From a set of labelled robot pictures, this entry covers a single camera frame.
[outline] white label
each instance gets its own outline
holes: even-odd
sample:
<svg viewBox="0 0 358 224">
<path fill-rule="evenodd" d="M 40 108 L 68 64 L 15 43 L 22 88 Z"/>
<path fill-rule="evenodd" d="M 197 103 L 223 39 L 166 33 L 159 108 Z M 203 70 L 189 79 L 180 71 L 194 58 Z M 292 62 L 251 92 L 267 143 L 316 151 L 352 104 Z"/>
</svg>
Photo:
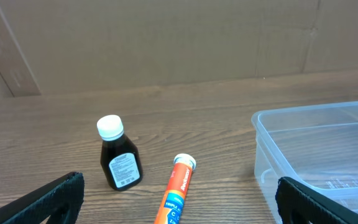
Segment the white label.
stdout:
<svg viewBox="0 0 358 224">
<path fill-rule="evenodd" d="M 128 185 L 140 177 L 133 153 L 128 152 L 115 157 L 110 161 L 109 167 L 117 188 Z"/>
</svg>

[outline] cap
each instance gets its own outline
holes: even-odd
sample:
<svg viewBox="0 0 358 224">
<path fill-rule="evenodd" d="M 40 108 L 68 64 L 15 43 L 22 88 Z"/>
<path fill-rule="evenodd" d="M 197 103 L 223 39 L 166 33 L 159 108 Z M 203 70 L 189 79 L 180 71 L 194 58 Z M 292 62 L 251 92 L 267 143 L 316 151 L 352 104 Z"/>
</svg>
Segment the cap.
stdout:
<svg viewBox="0 0 358 224">
<path fill-rule="evenodd" d="M 121 118 L 117 115 L 107 115 L 98 121 L 97 125 L 100 136 L 105 141 L 113 141 L 124 134 Z"/>
<path fill-rule="evenodd" d="M 196 160 L 189 154 L 185 154 L 185 153 L 178 154 L 173 159 L 173 164 L 175 165 L 177 162 L 188 164 L 189 166 L 191 166 L 193 171 L 196 169 Z"/>
</svg>

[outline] blue label section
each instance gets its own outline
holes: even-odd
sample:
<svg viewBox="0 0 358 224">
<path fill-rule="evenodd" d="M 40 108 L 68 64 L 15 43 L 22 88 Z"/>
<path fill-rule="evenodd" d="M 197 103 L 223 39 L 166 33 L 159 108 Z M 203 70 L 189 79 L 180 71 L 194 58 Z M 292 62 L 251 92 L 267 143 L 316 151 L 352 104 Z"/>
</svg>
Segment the blue label section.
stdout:
<svg viewBox="0 0 358 224">
<path fill-rule="evenodd" d="M 169 224 L 179 223 L 181 211 L 184 205 L 185 205 L 185 201 L 181 196 L 175 193 L 168 194 L 167 200 L 165 201 L 164 208 L 171 208 L 171 211 L 167 215 Z"/>
</svg>

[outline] plastic bin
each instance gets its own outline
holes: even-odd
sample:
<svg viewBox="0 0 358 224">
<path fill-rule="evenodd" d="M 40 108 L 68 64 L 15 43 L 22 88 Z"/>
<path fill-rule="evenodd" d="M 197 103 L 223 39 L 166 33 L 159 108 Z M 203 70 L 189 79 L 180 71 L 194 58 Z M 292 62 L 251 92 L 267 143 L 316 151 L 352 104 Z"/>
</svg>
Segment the plastic bin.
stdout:
<svg viewBox="0 0 358 224">
<path fill-rule="evenodd" d="M 259 111 L 252 124 L 255 177 L 277 223 L 283 176 L 358 213 L 358 101 Z"/>
</svg>

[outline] clear plastic container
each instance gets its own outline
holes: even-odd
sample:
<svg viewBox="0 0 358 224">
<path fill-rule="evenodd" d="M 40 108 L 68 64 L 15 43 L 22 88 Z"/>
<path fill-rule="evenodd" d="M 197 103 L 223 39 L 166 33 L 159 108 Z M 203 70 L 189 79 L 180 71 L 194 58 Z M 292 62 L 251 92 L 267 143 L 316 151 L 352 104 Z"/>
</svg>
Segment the clear plastic container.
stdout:
<svg viewBox="0 0 358 224">
<path fill-rule="evenodd" d="M 255 177 L 277 223 L 288 176 L 358 213 L 358 101 L 259 111 Z"/>
</svg>

